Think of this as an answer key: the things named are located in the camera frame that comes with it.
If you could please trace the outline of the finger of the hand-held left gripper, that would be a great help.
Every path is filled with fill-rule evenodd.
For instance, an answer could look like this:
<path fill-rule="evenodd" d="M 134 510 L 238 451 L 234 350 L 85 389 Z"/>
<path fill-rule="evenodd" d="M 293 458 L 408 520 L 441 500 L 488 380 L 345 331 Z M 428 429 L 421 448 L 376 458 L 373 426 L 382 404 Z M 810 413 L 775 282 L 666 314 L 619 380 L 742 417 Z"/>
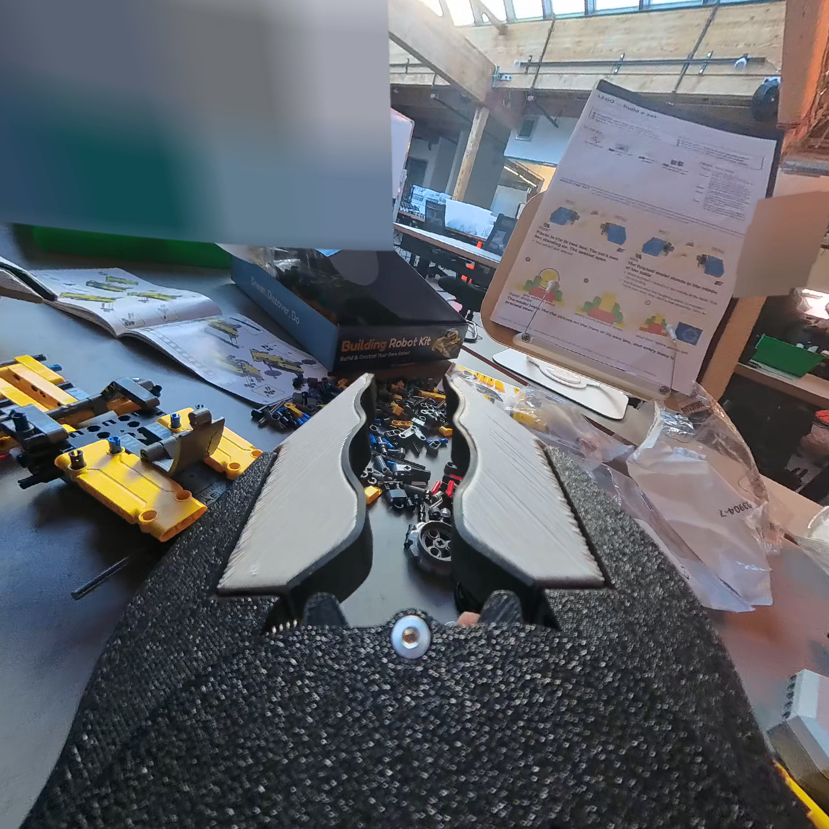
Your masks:
<path fill-rule="evenodd" d="M 1 257 L 1 297 L 9 297 L 27 303 L 51 303 L 57 301 L 53 290 L 42 284 L 25 268 Z"/>

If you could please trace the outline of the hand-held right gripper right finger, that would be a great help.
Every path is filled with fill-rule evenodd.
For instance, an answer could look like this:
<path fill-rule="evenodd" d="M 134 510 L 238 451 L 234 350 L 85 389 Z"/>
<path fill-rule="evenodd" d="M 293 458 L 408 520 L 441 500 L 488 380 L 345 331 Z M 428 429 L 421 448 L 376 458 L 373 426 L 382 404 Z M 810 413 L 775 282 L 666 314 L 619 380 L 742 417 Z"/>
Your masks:
<path fill-rule="evenodd" d="M 462 375 L 446 377 L 452 462 L 452 566 L 465 589 L 601 588 L 604 573 L 544 442 Z"/>

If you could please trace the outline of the yellow grey brick vehicle model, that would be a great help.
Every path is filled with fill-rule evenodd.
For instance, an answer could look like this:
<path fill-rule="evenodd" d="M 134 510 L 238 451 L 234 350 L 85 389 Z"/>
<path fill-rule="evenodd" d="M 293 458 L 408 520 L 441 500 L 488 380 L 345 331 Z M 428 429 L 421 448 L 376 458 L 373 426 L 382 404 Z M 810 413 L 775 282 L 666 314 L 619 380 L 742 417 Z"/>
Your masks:
<path fill-rule="evenodd" d="M 205 407 L 164 413 L 124 377 L 89 394 L 42 355 L 1 362 L 1 448 L 21 489 L 63 480 L 160 542 L 186 530 L 263 452 Z"/>

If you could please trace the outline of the black axle rod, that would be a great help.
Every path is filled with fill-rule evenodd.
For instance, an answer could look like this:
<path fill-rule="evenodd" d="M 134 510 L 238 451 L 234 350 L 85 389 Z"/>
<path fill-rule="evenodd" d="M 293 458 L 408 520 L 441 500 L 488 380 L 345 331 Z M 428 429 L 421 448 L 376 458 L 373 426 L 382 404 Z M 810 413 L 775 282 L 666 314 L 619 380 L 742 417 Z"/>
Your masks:
<path fill-rule="evenodd" d="M 125 556 L 121 560 L 115 562 L 113 565 L 110 565 L 108 568 L 100 572 L 98 575 L 94 576 L 88 582 L 84 583 L 83 585 L 77 587 L 76 589 L 70 592 L 70 596 L 73 600 L 79 601 L 89 595 L 91 595 L 94 591 L 96 591 L 100 586 L 106 584 L 111 578 L 115 575 L 118 575 L 124 569 L 130 566 L 132 563 L 133 557 L 131 555 Z"/>

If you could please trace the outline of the grey desk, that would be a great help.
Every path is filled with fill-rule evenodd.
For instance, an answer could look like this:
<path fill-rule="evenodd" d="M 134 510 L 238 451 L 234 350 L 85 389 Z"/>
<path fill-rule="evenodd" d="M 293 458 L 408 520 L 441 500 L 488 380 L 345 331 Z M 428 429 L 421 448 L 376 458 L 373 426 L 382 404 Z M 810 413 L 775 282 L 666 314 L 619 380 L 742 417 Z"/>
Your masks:
<path fill-rule="evenodd" d="M 135 337 L 5 298 L 2 361 L 24 355 L 89 393 L 150 380 L 263 455 L 165 544 L 2 461 L 2 827 L 810 827 L 764 742 L 790 678 L 827 676 L 827 574 L 801 547 L 772 557 L 771 606 L 710 624 L 550 451 L 606 586 L 553 589 L 540 623 L 448 626 L 454 588 L 375 504 L 340 621 L 279 631 L 303 612 L 217 587 L 282 436 Z"/>

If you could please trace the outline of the small clear bag, yellow pieces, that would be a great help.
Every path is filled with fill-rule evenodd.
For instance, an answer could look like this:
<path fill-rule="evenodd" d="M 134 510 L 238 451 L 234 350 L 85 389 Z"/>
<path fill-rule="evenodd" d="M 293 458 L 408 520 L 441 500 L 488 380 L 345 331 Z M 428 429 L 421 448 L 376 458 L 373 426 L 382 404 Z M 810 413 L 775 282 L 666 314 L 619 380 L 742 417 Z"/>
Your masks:
<path fill-rule="evenodd" d="M 582 458 L 609 462 L 637 447 L 646 436 L 653 411 L 628 407 L 611 420 L 538 386 L 506 386 L 505 411 L 560 449 Z"/>

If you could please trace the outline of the green plastic bin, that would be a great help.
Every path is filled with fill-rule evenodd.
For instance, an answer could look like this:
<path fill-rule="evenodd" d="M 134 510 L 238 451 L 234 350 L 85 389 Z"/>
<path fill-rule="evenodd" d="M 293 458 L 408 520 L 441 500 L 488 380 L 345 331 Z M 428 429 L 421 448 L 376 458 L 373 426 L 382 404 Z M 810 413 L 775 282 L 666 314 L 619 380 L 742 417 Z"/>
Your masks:
<path fill-rule="evenodd" d="M 48 254 L 210 269 L 228 269 L 231 266 L 231 254 L 214 243 L 74 231 L 40 225 L 14 224 L 13 228 L 30 246 Z"/>

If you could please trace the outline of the pile of loose building pieces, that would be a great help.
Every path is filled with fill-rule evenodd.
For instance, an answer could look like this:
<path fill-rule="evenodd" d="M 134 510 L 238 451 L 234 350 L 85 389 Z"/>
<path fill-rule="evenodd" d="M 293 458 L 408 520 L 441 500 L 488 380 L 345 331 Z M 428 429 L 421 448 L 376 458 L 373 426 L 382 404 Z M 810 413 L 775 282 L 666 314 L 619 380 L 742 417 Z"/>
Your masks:
<path fill-rule="evenodd" d="M 254 409 L 252 419 L 258 424 L 273 424 L 283 430 L 294 426 L 296 430 L 292 436 L 351 384 L 346 381 L 333 388 L 327 378 L 309 380 L 308 383 L 304 393 L 296 395 L 294 400 Z M 447 445 L 451 434 L 444 397 L 433 380 L 393 378 L 382 380 L 376 388 L 376 413 L 369 431 L 370 461 L 360 474 L 367 498 L 369 524 L 370 506 L 382 498 L 389 499 L 393 510 L 404 512 L 429 500 L 431 473 L 423 464 L 410 460 L 408 455 L 437 454 Z M 370 532 L 373 563 L 371 528 Z"/>

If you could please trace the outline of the yellow black sticker sheet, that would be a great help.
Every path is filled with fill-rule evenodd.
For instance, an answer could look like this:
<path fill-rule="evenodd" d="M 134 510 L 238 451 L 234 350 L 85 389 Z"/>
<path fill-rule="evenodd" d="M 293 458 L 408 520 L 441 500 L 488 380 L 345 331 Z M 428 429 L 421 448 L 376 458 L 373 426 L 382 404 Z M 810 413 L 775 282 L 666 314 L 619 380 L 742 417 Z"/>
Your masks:
<path fill-rule="evenodd" d="M 522 387 L 482 374 L 457 362 L 452 364 L 449 373 L 469 381 L 476 391 L 502 406 L 515 403 L 522 393 Z"/>

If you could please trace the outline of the crumpled clear plastic bag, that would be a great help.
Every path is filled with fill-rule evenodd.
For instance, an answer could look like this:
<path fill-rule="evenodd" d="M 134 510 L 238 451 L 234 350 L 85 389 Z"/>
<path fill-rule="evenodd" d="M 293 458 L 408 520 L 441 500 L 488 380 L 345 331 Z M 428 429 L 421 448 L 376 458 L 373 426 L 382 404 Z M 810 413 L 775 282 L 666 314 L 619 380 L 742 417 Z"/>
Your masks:
<path fill-rule="evenodd" d="M 644 406 L 637 446 L 608 439 L 611 498 L 634 518 L 706 608 L 751 612 L 773 603 L 769 556 L 781 533 L 743 437 L 702 386 Z"/>

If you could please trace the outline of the open instruction booklet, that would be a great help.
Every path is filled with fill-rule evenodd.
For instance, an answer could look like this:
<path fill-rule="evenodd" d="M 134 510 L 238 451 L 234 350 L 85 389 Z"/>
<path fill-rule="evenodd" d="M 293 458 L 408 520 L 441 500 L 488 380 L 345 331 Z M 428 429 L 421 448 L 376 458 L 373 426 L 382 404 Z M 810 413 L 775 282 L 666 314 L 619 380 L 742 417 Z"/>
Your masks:
<path fill-rule="evenodd" d="M 252 403 L 290 398 L 297 379 L 328 369 L 239 313 L 223 315 L 205 295 L 159 286 L 119 268 L 31 272 L 51 306 L 117 338 L 157 348 L 205 382 Z"/>

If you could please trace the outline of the blue cardboard kit box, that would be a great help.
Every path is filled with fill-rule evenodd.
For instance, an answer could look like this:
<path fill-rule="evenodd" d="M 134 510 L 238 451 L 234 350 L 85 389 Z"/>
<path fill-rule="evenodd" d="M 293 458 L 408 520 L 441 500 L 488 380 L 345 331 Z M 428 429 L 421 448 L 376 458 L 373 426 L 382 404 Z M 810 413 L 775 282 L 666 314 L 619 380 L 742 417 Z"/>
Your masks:
<path fill-rule="evenodd" d="M 450 361 L 465 320 L 393 250 L 233 246 L 236 285 L 335 372 Z"/>

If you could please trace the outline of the long wooden table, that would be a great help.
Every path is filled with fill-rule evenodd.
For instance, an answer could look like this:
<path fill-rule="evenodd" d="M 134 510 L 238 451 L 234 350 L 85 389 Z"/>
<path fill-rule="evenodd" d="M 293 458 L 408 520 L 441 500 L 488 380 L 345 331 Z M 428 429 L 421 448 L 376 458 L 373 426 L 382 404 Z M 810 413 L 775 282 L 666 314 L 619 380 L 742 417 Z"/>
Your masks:
<path fill-rule="evenodd" d="M 449 236 L 420 230 L 418 228 L 409 225 L 402 225 L 397 222 L 392 226 L 396 232 L 408 236 L 411 239 L 431 245 L 434 248 L 446 251 L 451 255 L 460 257 L 469 262 L 475 262 L 483 266 L 495 268 L 502 260 L 501 255 L 493 254 L 483 248 L 478 248 L 474 244 L 455 240 Z"/>

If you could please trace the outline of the green plastic tray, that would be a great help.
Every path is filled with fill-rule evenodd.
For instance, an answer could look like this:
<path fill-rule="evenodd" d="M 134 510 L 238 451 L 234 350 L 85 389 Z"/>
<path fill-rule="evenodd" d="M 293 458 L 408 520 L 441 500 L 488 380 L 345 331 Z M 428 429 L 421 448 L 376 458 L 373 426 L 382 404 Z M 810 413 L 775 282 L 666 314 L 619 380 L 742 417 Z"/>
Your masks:
<path fill-rule="evenodd" d="M 794 378 L 802 378 L 824 362 L 824 355 L 762 335 L 751 361 Z"/>

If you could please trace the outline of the whiteboard on stand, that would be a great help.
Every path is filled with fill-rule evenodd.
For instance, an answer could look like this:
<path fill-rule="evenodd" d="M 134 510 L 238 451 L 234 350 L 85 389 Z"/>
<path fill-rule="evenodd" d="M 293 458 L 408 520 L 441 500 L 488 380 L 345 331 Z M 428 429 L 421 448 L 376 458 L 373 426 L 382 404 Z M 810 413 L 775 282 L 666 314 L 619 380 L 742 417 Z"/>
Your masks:
<path fill-rule="evenodd" d="M 392 199 L 396 200 L 402 187 L 403 171 L 409 155 L 409 148 L 414 132 L 414 121 L 395 109 L 390 109 L 391 117 L 391 184 Z"/>

